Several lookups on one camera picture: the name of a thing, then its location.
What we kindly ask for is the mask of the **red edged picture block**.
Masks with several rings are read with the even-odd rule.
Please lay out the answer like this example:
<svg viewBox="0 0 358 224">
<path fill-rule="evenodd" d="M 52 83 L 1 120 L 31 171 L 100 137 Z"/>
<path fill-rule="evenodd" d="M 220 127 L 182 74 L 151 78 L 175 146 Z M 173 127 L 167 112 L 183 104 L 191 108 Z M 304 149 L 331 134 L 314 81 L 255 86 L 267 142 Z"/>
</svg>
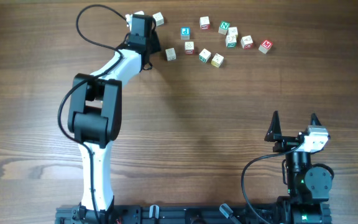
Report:
<svg viewBox="0 0 358 224">
<path fill-rule="evenodd" d="M 194 42 L 185 42 L 185 53 L 186 54 L 194 54 L 195 46 Z"/>
</svg>

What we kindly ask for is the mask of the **yellow picture block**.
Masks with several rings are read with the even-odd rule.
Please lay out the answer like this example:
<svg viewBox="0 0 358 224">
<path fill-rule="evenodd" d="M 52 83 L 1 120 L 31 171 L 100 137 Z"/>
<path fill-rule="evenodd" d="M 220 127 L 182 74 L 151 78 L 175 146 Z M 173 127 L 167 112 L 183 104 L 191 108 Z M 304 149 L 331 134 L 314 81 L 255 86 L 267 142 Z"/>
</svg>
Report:
<svg viewBox="0 0 358 224">
<path fill-rule="evenodd" d="M 215 54 L 211 61 L 211 65 L 219 68 L 222 65 L 223 61 L 224 61 L 224 57 L 222 55 Z"/>
</svg>

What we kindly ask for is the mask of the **green edged picture block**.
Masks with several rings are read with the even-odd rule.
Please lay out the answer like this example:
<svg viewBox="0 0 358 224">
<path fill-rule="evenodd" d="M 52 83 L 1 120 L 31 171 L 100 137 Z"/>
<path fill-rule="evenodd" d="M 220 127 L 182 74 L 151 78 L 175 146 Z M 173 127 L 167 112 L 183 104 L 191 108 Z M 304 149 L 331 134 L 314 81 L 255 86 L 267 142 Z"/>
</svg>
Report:
<svg viewBox="0 0 358 224">
<path fill-rule="evenodd" d="M 200 54 L 199 54 L 199 59 L 203 62 L 203 63 L 207 63 L 207 61 L 209 60 L 211 56 L 211 52 L 207 49 L 203 49 Z"/>
</svg>

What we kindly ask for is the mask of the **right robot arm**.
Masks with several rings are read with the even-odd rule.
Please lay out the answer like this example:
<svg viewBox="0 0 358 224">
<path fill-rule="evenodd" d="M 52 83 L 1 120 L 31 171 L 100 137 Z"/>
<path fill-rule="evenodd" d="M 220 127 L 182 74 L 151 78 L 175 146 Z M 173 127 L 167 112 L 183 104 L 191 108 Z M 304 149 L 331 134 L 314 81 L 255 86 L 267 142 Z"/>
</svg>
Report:
<svg viewBox="0 0 358 224">
<path fill-rule="evenodd" d="M 324 149 L 330 135 L 313 113 L 310 124 L 296 137 L 284 136 L 274 111 L 265 141 L 274 142 L 273 152 L 284 153 L 283 183 L 288 196 L 279 197 L 273 209 L 274 223 L 329 224 L 333 221 L 327 201 L 334 172 L 325 164 L 313 164 L 311 156 Z"/>
</svg>

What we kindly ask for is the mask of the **blue P letter block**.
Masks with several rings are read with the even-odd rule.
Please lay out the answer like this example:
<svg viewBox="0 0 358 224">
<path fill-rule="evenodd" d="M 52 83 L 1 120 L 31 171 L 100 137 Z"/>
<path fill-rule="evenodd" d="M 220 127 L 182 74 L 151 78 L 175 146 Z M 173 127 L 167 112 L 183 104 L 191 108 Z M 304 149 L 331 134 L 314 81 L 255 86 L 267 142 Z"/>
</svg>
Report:
<svg viewBox="0 0 358 224">
<path fill-rule="evenodd" d="M 182 27 L 180 29 L 181 40 L 189 40 L 190 39 L 190 28 Z"/>
</svg>

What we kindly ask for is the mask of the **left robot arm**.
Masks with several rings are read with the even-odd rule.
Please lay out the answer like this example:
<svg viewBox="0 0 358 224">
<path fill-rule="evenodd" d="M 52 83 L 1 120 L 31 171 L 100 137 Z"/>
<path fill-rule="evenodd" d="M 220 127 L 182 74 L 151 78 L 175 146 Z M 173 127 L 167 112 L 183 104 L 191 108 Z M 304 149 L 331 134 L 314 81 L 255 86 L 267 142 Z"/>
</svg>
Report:
<svg viewBox="0 0 358 224">
<path fill-rule="evenodd" d="M 57 210 L 56 223 L 114 223 L 110 157 L 121 128 L 122 89 L 161 50 L 152 16 L 137 12 L 125 19 L 130 32 L 114 48 L 113 58 L 89 75 L 77 74 L 65 97 L 70 100 L 68 129 L 82 156 L 84 192 L 79 205 Z"/>
</svg>

